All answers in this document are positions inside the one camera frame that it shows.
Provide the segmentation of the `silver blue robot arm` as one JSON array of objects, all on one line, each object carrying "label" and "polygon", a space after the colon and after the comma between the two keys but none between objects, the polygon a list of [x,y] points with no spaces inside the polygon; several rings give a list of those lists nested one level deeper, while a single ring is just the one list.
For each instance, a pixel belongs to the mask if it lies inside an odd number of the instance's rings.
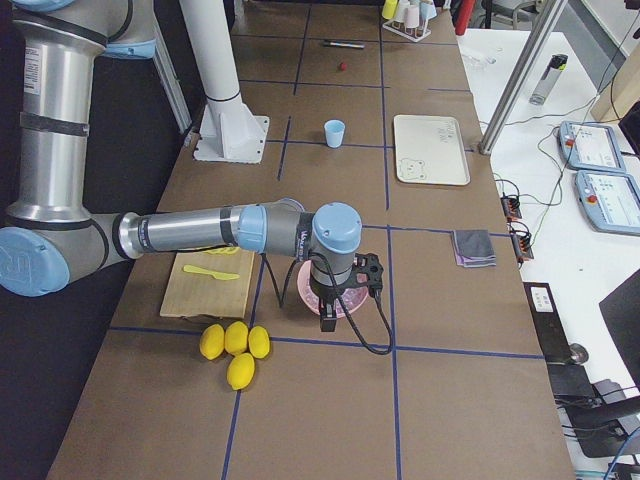
[{"label": "silver blue robot arm", "polygon": [[18,199],[1,231],[1,284],[36,297],[107,266],[155,252],[237,246],[310,263],[321,328],[345,309],[363,275],[361,219],[333,202],[308,212],[292,199],[189,212],[92,214],[83,182],[95,59],[150,58],[149,1],[16,1],[25,39]]}]

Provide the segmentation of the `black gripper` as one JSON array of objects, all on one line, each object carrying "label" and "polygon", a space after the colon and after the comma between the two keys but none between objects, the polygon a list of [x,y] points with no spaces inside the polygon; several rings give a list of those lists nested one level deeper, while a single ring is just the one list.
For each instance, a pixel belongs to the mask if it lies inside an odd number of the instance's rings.
[{"label": "black gripper", "polygon": [[341,284],[334,286],[330,277],[317,269],[311,270],[309,283],[312,292],[318,298],[317,306],[321,331],[334,332],[337,320],[336,313],[343,312],[341,298],[347,288]]}]

